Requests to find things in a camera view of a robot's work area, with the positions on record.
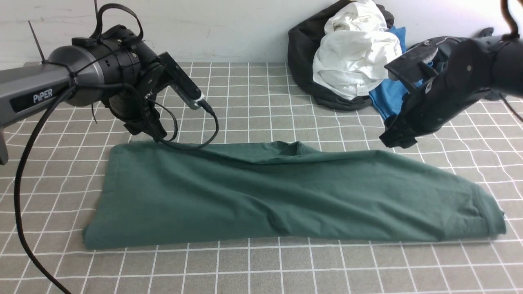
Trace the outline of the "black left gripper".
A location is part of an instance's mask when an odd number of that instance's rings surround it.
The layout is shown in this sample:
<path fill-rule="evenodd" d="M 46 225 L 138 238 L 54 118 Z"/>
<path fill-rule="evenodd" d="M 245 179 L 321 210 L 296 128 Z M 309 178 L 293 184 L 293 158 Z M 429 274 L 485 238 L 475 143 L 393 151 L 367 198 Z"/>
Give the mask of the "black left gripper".
<path fill-rule="evenodd" d="M 156 110 L 158 81 L 164 72 L 159 56 L 118 51 L 108 57 L 107 107 L 132 134 L 145 133 L 155 142 L 167 136 Z"/>

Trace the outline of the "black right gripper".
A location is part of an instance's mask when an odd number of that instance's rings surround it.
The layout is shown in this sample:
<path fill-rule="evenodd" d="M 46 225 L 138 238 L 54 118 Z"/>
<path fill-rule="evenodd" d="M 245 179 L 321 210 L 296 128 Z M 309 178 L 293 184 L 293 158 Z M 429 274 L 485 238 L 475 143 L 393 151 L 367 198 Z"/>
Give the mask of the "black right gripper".
<path fill-rule="evenodd" d="M 437 132 L 444 124 L 474 104 L 460 104 L 441 96 L 425 93 L 425 84 L 400 81 L 408 90 L 403 96 L 400 112 L 385 121 L 382 143 L 389 148 L 408 148 L 416 144 L 419 136 Z"/>

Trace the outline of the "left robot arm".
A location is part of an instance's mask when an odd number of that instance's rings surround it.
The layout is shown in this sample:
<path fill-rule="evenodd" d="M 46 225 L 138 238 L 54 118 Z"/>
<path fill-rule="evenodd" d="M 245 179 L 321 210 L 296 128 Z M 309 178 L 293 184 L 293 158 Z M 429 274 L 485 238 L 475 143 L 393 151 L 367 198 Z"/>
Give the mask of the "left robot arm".
<path fill-rule="evenodd" d="M 1 129 L 58 99 L 73 107 L 102 102 L 132 135 L 164 139 L 166 131 L 155 109 L 164 67 L 142 39 L 142 32 L 136 35 L 116 25 L 90 38 L 72 39 L 39 65 L 2 70 Z"/>

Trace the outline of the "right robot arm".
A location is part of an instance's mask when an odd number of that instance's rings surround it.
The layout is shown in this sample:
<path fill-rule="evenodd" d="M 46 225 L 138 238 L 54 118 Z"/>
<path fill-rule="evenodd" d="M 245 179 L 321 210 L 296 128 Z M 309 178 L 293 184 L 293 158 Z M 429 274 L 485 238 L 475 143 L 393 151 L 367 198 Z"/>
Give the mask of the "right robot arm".
<path fill-rule="evenodd" d="M 458 42 L 441 71 L 429 62 L 448 37 L 421 42 L 385 65 L 390 78 L 407 88 L 400 112 L 385 121 L 380 139 L 386 147 L 415 145 L 489 92 L 522 97 L 523 43 L 506 0 L 500 9 L 510 33 Z"/>

